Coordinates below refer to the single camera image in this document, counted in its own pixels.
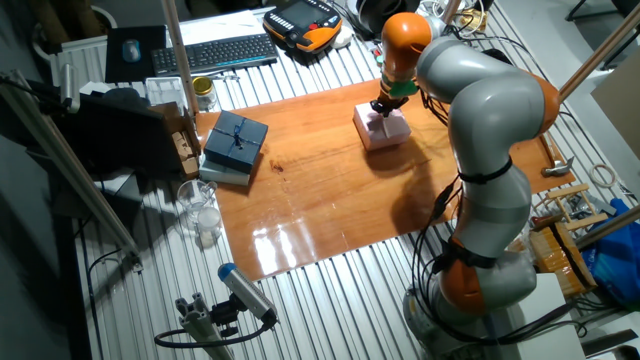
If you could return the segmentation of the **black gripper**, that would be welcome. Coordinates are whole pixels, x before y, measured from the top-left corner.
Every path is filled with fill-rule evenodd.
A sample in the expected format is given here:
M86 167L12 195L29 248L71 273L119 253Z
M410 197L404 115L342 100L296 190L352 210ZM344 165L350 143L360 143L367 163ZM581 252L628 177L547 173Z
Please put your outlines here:
M395 111L395 109L399 109L401 106L407 103L408 100L408 97L394 99L385 94L380 94L376 99L371 100L369 104L374 111L376 111L377 113L382 113L382 116L386 118L389 117Z

